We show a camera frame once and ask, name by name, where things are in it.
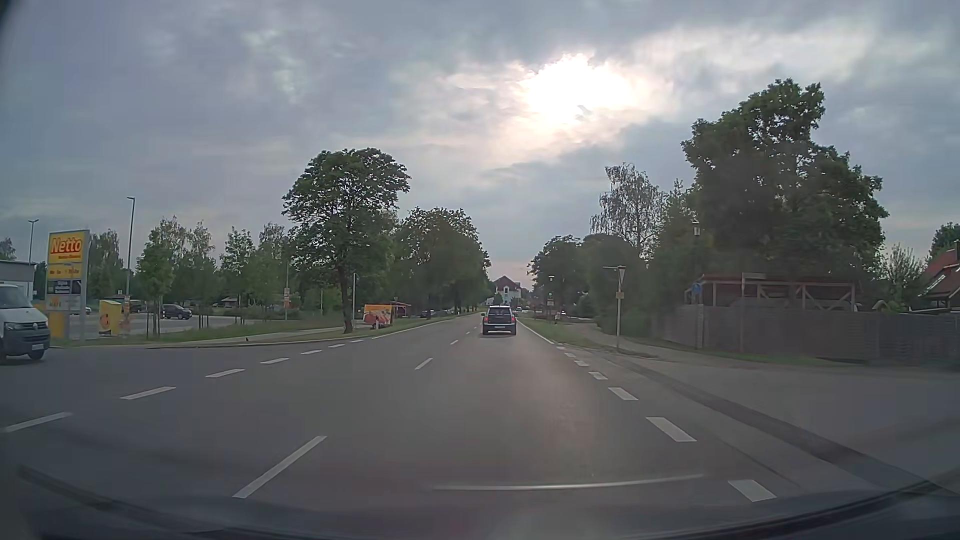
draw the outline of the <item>wooden structure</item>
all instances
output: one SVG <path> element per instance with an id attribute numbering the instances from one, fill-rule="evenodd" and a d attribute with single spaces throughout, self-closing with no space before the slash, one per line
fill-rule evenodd
<path id="1" fill-rule="evenodd" d="M 694 294 L 699 284 L 700 294 Z M 769 307 L 859 311 L 856 284 L 829 277 L 788 280 L 773 274 L 704 274 L 684 292 L 684 303 L 714 307 Z"/>

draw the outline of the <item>yellow sign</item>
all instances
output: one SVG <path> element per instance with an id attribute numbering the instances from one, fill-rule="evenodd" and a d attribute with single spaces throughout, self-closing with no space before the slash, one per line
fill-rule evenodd
<path id="1" fill-rule="evenodd" d="M 50 233 L 47 242 L 47 280 L 84 278 L 90 231 Z"/>

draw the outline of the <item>car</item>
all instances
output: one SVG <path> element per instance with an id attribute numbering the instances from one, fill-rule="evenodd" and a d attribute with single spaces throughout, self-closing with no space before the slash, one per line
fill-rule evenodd
<path id="1" fill-rule="evenodd" d="M 489 306 L 483 315 L 483 334 L 492 331 L 508 331 L 516 335 L 516 315 L 510 306 Z"/>
<path id="2" fill-rule="evenodd" d="M 164 319 L 189 319 L 191 316 L 193 316 L 193 311 L 186 307 L 178 306 L 177 304 L 163 305 Z"/>

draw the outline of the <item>car hood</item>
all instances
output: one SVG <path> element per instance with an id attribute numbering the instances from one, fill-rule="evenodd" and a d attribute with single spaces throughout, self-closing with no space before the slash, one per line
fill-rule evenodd
<path id="1" fill-rule="evenodd" d="M 101 500 L 31 514 L 28 521 L 45 536 L 76 540 L 911 538 L 925 530 L 960 530 L 958 501 L 939 495 L 844 491 L 683 508 L 445 504 L 316 512 L 245 499 L 175 498 Z"/>

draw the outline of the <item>yellow container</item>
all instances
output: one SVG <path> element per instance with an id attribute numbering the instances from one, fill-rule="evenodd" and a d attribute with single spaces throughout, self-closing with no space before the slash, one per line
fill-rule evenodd
<path id="1" fill-rule="evenodd" d="M 123 305 L 113 300 L 100 301 L 100 335 L 120 335 Z"/>

